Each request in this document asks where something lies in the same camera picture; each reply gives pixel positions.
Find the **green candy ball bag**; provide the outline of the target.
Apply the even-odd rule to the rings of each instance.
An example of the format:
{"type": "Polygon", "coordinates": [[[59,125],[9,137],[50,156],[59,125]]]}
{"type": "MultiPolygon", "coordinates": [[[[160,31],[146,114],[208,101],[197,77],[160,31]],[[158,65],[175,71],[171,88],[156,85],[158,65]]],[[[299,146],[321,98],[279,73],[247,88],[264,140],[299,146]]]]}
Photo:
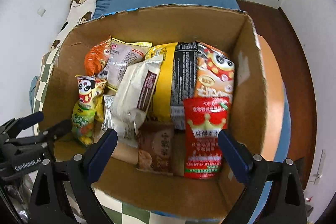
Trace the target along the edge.
{"type": "Polygon", "coordinates": [[[84,146],[93,144],[95,131],[95,114],[93,109],[81,106],[77,101],[72,112],[72,130],[74,137],[84,146]]]}

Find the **yellow panda snack bag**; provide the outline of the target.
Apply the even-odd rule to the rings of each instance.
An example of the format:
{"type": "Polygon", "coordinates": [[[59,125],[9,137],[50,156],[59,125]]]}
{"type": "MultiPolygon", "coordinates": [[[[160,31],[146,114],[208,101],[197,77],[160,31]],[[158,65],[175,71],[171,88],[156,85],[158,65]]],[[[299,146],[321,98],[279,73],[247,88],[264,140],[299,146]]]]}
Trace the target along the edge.
{"type": "Polygon", "coordinates": [[[104,121],[104,106],[102,103],[106,79],[100,79],[95,76],[77,77],[77,85],[79,89],[79,105],[85,110],[95,112],[95,119],[98,122],[104,121]]]}

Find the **brown snack packet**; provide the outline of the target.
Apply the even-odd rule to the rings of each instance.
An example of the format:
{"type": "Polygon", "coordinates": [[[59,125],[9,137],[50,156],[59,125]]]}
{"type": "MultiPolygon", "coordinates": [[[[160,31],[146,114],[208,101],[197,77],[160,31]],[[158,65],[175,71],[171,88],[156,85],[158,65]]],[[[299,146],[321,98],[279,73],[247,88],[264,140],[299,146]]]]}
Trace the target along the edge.
{"type": "Polygon", "coordinates": [[[171,171],[171,151],[174,126],[169,123],[145,123],[138,135],[139,170],[168,174],[171,171]]]}

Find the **clear white snack packet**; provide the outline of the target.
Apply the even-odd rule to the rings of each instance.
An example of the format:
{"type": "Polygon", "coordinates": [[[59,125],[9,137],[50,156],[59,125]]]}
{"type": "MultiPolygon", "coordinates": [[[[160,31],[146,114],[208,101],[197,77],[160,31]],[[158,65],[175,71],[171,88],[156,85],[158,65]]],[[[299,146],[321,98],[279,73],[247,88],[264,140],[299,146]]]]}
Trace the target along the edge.
{"type": "Polygon", "coordinates": [[[127,67],[142,61],[151,46],[150,42],[125,43],[112,38],[108,61],[98,78],[106,79],[108,87],[117,90],[127,67]]]}

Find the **yellow black noodle bag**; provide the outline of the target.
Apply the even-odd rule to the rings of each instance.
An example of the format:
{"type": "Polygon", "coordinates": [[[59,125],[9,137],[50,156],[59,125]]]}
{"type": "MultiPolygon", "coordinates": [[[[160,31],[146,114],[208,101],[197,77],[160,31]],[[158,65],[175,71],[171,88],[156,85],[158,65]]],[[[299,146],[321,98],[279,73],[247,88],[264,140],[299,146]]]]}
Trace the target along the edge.
{"type": "Polygon", "coordinates": [[[154,46],[146,58],[154,56],[162,56],[163,62],[147,116],[151,121],[171,122],[177,130],[184,130],[183,100],[194,96],[198,43],[175,42],[154,46]]]}

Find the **red snack packet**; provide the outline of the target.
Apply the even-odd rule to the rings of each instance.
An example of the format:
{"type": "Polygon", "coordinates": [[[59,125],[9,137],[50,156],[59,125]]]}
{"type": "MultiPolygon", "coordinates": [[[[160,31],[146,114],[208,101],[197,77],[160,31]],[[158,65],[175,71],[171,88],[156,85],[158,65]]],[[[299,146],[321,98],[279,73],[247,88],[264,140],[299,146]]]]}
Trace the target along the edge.
{"type": "Polygon", "coordinates": [[[208,179],[221,170],[219,132],[227,128],[228,97],[194,97],[183,101],[185,110],[184,177],[208,179]]]}

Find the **cardboard box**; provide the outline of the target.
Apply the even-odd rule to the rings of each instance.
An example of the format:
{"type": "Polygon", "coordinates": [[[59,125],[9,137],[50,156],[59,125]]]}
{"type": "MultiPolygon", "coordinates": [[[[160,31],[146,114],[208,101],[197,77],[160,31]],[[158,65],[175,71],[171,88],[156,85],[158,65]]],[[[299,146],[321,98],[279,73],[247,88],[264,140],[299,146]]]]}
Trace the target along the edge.
{"type": "MultiPolygon", "coordinates": [[[[76,26],[60,48],[43,104],[40,130],[71,117],[78,99],[76,76],[84,56],[108,37],[154,45],[195,40],[228,53],[236,66],[233,104],[228,121],[234,138],[251,153],[263,153],[269,92],[260,40],[249,15],[206,6],[156,6],[124,11],[76,26]]],[[[222,220],[242,192],[228,168],[218,178],[193,180],[142,172],[110,159],[94,188],[135,207],[187,219],[222,220]]]]}

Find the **green checkered mat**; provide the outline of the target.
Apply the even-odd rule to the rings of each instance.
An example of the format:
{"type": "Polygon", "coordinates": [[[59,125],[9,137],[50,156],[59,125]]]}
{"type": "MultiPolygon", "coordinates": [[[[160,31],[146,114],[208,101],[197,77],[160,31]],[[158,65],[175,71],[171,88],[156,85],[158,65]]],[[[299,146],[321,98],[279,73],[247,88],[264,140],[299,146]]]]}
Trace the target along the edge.
{"type": "MultiPolygon", "coordinates": [[[[43,56],[41,73],[33,93],[33,112],[43,110],[49,79],[59,51],[60,49],[56,48],[43,56]]],[[[103,202],[104,210],[112,217],[114,223],[187,223],[184,219],[151,213],[125,204],[96,188],[94,193],[97,194],[98,200],[103,202]]]]}

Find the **orange panda snack bag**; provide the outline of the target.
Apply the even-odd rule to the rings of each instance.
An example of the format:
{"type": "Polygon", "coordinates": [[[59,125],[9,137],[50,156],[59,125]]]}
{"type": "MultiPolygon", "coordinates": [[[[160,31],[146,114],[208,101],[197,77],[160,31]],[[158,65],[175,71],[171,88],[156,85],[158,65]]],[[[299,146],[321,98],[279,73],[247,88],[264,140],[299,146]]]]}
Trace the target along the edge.
{"type": "Polygon", "coordinates": [[[198,68],[195,97],[227,97],[233,101],[235,64],[227,54],[198,42],[198,68]]]}

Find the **wall socket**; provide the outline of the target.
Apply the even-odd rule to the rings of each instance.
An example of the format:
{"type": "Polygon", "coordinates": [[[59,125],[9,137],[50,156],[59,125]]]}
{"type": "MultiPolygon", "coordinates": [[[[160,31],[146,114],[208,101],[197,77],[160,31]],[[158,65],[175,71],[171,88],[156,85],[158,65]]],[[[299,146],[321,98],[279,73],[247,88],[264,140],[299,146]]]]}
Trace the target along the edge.
{"type": "Polygon", "coordinates": [[[43,15],[45,14],[46,12],[46,9],[43,8],[43,7],[39,7],[38,10],[37,10],[37,14],[40,16],[40,17],[43,17],[43,15]]]}

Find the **bear print pillow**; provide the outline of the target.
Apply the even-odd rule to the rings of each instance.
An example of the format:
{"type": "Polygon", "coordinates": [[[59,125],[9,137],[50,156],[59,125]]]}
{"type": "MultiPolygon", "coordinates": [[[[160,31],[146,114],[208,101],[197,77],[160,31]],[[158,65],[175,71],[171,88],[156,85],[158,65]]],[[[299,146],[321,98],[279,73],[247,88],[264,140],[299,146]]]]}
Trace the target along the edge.
{"type": "Polygon", "coordinates": [[[85,23],[93,18],[97,0],[71,0],[70,11],[66,22],[52,43],[51,49],[60,47],[68,33],[78,24],[85,23]]]}

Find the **white printed snack bag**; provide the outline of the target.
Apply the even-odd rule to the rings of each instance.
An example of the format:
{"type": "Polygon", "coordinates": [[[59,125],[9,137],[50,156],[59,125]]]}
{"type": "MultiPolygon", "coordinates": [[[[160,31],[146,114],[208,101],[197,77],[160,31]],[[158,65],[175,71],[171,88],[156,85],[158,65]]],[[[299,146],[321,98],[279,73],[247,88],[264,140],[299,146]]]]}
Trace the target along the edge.
{"type": "Polygon", "coordinates": [[[103,132],[111,128],[119,141],[138,147],[137,135],[146,120],[162,63],[162,56],[154,56],[127,67],[116,94],[104,95],[103,132]]]}

